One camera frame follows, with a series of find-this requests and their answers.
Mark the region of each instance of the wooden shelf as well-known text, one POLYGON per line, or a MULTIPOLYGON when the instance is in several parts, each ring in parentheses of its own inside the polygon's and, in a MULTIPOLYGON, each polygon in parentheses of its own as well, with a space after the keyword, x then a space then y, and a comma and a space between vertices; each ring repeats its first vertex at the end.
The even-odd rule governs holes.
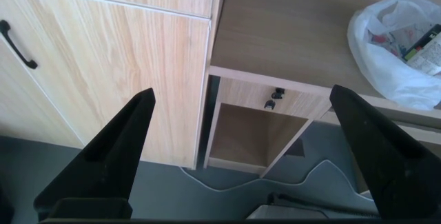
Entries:
POLYGON ((304 118, 220 104, 209 142, 208 165, 261 174, 297 139, 306 122, 304 118))
POLYGON ((381 97, 347 44, 370 0, 225 0, 212 66, 381 97))

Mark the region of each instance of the plastic bag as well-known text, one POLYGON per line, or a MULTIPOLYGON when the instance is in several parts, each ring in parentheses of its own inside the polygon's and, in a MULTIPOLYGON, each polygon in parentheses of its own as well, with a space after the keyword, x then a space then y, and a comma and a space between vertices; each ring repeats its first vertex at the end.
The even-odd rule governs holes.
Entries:
POLYGON ((427 0, 383 0, 355 13, 347 32, 360 71, 386 99, 419 110, 441 101, 441 77, 409 67, 390 50, 369 42, 417 23, 441 23, 441 7, 427 0))

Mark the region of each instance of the cable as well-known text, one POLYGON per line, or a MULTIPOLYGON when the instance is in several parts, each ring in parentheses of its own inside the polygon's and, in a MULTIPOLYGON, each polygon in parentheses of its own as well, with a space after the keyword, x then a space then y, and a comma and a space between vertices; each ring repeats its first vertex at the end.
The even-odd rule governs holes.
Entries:
POLYGON ((285 185, 285 186, 299 186, 299 185, 302 185, 303 183, 305 183, 306 181, 307 181, 307 179, 309 178, 309 176, 311 175, 311 173, 315 170, 315 169, 317 169, 319 166, 321 166, 323 163, 330 163, 331 165, 333 165, 342 175, 343 175, 343 177, 345 178, 345 180, 346 180, 346 182, 348 182, 348 185, 349 185, 349 187, 351 188, 351 190, 352 190, 352 192, 356 195, 356 196, 358 196, 358 197, 360 197, 360 198, 363 198, 364 200, 368 200, 368 201, 371 201, 371 202, 373 202, 373 199, 370 199, 370 198, 368 198, 368 197, 366 197, 366 196, 362 196, 362 195, 360 195, 359 193, 357 193, 354 189, 353 189, 353 187, 352 187, 352 185, 351 185, 351 183, 349 182, 349 179, 346 177, 346 175, 345 175, 345 173, 337 166, 337 165, 335 165, 334 163, 332 163, 330 160, 328 160, 328 159, 325 159, 324 161, 322 161, 322 162, 320 162, 319 164, 317 164, 314 168, 312 168, 309 172, 308 172, 308 174, 307 174, 307 176, 305 177, 305 179, 303 179, 303 181, 302 182, 300 182, 300 183, 283 183, 283 182, 279 182, 279 181, 275 181, 275 180, 271 180, 271 179, 253 179, 253 180, 251 180, 251 181, 248 181, 248 182, 246 182, 246 183, 242 183, 242 184, 240 184, 240 185, 236 185, 236 186, 234 186, 234 187, 230 187, 230 188, 226 188, 226 189, 215 189, 215 188, 213 188, 213 187, 210 187, 210 186, 208 186, 208 185, 206 185, 204 182, 202 182, 202 181, 200 181, 199 179, 197 179, 196 177, 194 177, 193 175, 191 175, 190 173, 188 173, 187 171, 185 171, 182 167, 180 167, 180 169, 181 169, 181 171, 184 173, 184 174, 186 174, 188 177, 190 177, 191 179, 193 179, 193 180, 195 180, 197 183, 199 183, 200 185, 202 185, 203 187, 205 187, 205 188, 207 188, 207 189, 209 189, 209 190, 212 190, 212 191, 214 191, 214 192, 227 192, 227 191, 230 191, 230 190, 235 190, 235 189, 237 189, 237 188, 240 188, 240 187, 243 187, 243 186, 246 186, 246 185, 249 185, 249 184, 251 184, 251 183, 254 183, 254 182, 256 182, 256 181, 266 181, 266 182, 270 182, 270 183, 276 183, 276 184, 279 184, 279 185, 285 185))

